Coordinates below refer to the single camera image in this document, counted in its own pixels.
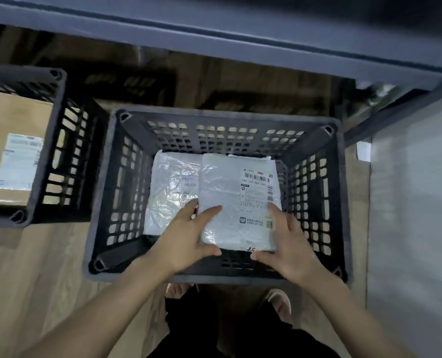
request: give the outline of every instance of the black pants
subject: black pants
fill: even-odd
[[[170,333],[149,355],[157,357],[224,357],[216,349],[217,311],[204,292],[195,287],[181,299],[165,299]],[[236,358],[244,357],[338,357],[326,345],[303,330],[292,329],[279,319],[271,303],[249,314],[236,330]]]

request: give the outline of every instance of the leg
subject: leg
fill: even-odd
[[[292,329],[290,305],[282,297],[265,300],[246,317],[236,333],[236,357],[289,357],[296,352],[338,358],[338,354],[306,331]]]
[[[188,351],[192,356],[223,357],[216,349],[216,306],[206,294],[188,284],[170,284],[165,306],[169,334],[149,355],[150,358],[176,357],[180,351]]]

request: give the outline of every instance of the foot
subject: foot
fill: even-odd
[[[291,303],[285,292],[280,289],[271,289],[266,300],[273,305],[273,308],[281,321],[294,325],[291,314]]]
[[[188,283],[169,283],[168,288],[166,288],[165,298],[168,299],[180,299],[193,284]]]

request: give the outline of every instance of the clear plastic bag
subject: clear plastic bag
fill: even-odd
[[[146,235],[161,235],[177,212],[198,197],[201,155],[158,151],[146,206]]]
[[[281,208],[276,162],[270,157],[205,154],[201,165],[199,213],[223,206],[201,239],[228,250],[274,250],[267,202]]]

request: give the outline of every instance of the metal beam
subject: metal beam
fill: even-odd
[[[431,92],[418,96],[409,102],[381,110],[379,113],[372,115],[359,125],[351,128],[345,132],[345,145],[349,147],[364,138],[370,137],[440,99],[442,99],[442,82]]]
[[[385,0],[274,1],[0,0],[0,23],[426,90],[442,79],[442,0],[408,25],[389,24],[406,18]]]

